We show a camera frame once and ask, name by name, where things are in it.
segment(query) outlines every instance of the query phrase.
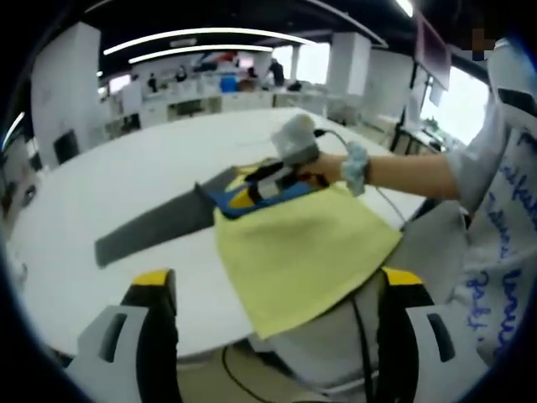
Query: person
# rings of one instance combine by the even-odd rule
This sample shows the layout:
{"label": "person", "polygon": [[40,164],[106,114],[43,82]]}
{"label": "person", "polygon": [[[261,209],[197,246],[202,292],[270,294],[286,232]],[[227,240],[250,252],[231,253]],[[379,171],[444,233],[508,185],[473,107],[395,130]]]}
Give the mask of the person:
{"label": "person", "polygon": [[255,69],[253,67],[248,67],[248,78],[258,78],[258,75],[255,72]]}
{"label": "person", "polygon": [[473,331],[493,364],[514,336],[537,269],[537,75],[514,42],[500,40],[488,60],[493,94],[485,123],[465,148],[434,156],[322,154],[301,174],[460,201],[472,214],[463,272],[448,306]]}
{"label": "person", "polygon": [[278,63],[276,59],[272,59],[272,63],[270,64],[268,71],[272,72],[275,86],[284,86],[284,67],[280,63]]}
{"label": "person", "polygon": [[148,87],[151,88],[151,92],[159,91],[159,89],[157,88],[157,79],[154,77],[154,73],[151,73],[151,76],[149,77]]}
{"label": "person", "polygon": [[183,82],[186,80],[186,69],[183,65],[180,65],[179,70],[175,73],[175,80],[177,82]]}
{"label": "person", "polygon": [[295,81],[293,84],[287,87],[287,91],[299,92],[302,90],[302,84],[300,81]]}

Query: yellow towel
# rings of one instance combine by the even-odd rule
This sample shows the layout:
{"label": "yellow towel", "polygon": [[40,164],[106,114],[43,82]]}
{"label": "yellow towel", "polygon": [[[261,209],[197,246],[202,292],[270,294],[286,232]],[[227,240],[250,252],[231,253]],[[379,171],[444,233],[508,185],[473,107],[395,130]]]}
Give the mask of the yellow towel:
{"label": "yellow towel", "polygon": [[339,186],[235,221],[215,211],[215,226],[222,262],[261,338],[333,306],[358,288],[401,238]]}

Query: white table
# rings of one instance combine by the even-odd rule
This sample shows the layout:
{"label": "white table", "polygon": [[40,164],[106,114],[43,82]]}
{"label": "white table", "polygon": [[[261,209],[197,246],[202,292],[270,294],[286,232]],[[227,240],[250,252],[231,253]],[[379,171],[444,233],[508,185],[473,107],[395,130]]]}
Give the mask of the white table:
{"label": "white table", "polygon": [[[22,300],[44,342],[76,354],[76,339],[107,305],[118,304],[132,279],[163,267],[177,279],[178,356],[219,348],[253,332],[216,251],[212,228],[161,244],[100,270],[94,242],[152,207],[192,189],[230,165],[275,156],[269,135],[303,112],[296,108],[223,113],[181,120],[114,140],[62,165],[21,212],[12,245],[29,273]],[[375,143],[314,115],[370,154]],[[330,135],[327,152],[344,152]],[[423,198],[384,191],[411,217]],[[374,190],[362,200],[395,228],[401,219]]]}

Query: office room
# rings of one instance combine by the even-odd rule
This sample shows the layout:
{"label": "office room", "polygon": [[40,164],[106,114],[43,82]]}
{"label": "office room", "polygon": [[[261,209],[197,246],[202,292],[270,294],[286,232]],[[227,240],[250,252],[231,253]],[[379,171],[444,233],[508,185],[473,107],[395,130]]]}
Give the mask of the office room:
{"label": "office room", "polygon": [[459,0],[142,4],[58,6],[5,112],[5,274],[65,393],[499,387],[537,263],[510,31]]}

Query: white pillar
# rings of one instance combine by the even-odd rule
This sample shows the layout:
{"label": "white pillar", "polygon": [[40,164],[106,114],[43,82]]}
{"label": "white pillar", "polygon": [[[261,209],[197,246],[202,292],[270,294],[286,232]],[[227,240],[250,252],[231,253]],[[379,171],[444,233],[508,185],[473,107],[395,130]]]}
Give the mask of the white pillar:
{"label": "white pillar", "polygon": [[371,40],[354,32],[332,36],[326,84],[335,94],[361,96],[368,76]]}
{"label": "white pillar", "polygon": [[82,153],[102,126],[99,109],[101,32],[78,23],[48,44],[32,70],[32,122],[43,165],[58,165],[54,142],[73,130]]}
{"label": "white pillar", "polygon": [[291,77],[292,82],[296,81],[296,71],[299,67],[300,47],[293,46],[293,54],[291,56]]}
{"label": "white pillar", "polygon": [[395,122],[399,121],[409,101],[413,66],[414,61],[407,55],[386,50],[372,50],[361,114],[366,117],[380,116]]}
{"label": "white pillar", "polygon": [[253,69],[259,78],[264,78],[269,73],[272,53],[257,52],[253,55]]}

